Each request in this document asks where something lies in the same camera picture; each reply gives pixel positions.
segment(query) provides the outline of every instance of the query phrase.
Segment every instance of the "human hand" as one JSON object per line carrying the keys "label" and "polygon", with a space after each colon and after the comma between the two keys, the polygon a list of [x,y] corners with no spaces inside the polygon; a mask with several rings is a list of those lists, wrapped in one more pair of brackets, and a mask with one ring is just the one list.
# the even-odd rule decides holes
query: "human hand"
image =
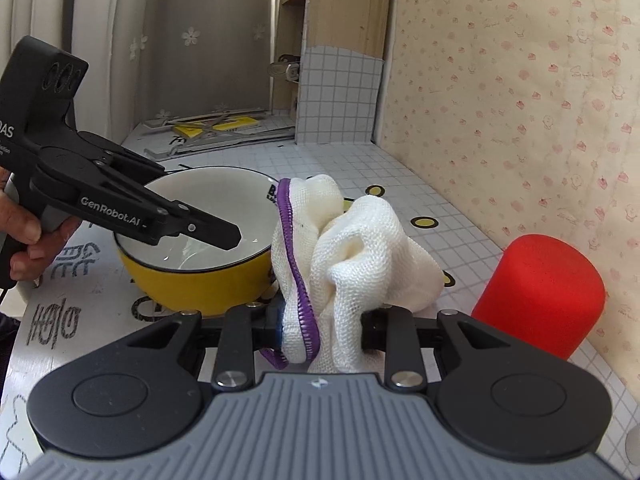
{"label": "human hand", "polygon": [[40,221],[4,193],[10,173],[0,168],[0,232],[27,244],[27,250],[11,258],[11,279],[36,280],[60,254],[71,235],[80,227],[78,218],[67,218],[52,233],[43,233]]}

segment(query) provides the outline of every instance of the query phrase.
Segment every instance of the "black round pad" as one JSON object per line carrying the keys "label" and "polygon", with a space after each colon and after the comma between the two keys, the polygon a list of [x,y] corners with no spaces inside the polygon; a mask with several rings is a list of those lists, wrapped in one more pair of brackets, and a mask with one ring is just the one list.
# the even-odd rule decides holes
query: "black round pad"
{"label": "black round pad", "polygon": [[550,354],[515,348],[465,356],[442,381],[436,405],[462,440],[514,462],[594,451],[611,418],[607,391],[591,374]]}
{"label": "black round pad", "polygon": [[494,402],[513,415],[551,415],[564,405],[564,388],[554,380],[532,374],[515,374],[496,381]]}
{"label": "black round pad", "polygon": [[76,386],[74,404],[95,416],[118,416],[135,410],[145,402],[146,384],[139,378],[123,374],[104,374]]}
{"label": "black round pad", "polygon": [[197,380],[147,348],[72,361],[41,379],[27,403],[45,447],[93,459],[158,449],[190,427],[201,409]]}

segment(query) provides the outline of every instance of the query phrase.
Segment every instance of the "yellow bowl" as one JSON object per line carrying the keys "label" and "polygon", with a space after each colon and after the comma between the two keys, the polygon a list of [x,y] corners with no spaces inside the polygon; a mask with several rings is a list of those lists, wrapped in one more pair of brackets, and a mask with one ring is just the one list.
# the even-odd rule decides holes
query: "yellow bowl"
{"label": "yellow bowl", "polygon": [[271,239],[278,221],[277,181],[228,166],[169,174],[147,187],[233,222],[238,247],[223,251],[189,238],[165,236],[156,246],[114,235],[124,266],[148,296],[172,310],[218,316],[255,301],[271,285]]}

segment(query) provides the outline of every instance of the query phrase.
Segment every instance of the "purple zipper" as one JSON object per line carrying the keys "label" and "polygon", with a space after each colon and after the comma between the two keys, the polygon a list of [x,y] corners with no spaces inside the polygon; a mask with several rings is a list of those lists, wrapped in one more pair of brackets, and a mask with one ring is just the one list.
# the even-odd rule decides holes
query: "purple zipper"
{"label": "purple zipper", "polygon": [[272,350],[271,348],[263,348],[260,350],[262,357],[267,359],[276,370],[284,370],[289,365],[289,361],[284,357],[280,350]]}
{"label": "purple zipper", "polygon": [[283,178],[278,184],[276,192],[276,204],[282,222],[282,234],[284,236],[284,247],[287,253],[287,260],[298,289],[298,321],[300,322],[300,332],[305,345],[306,361],[311,362],[316,358],[320,350],[320,331],[314,310],[306,292],[305,282],[300,275],[298,264],[293,253],[293,208],[289,199],[289,186],[291,180]]}

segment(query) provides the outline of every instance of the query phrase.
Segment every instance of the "gray gripper body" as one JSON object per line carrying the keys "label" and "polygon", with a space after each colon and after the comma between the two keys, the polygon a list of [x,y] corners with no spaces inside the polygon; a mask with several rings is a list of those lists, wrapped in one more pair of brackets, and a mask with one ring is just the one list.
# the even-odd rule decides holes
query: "gray gripper body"
{"label": "gray gripper body", "polygon": [[385,390],[372,374],[283,373],[267,373],[245,392],[219,394],[190,431],[155,452],[92,462],[48,451],[18,476],[18,480],[619,478],[594,454],[553,464],[505,462],[481,454],[450,434],[423,398]]}

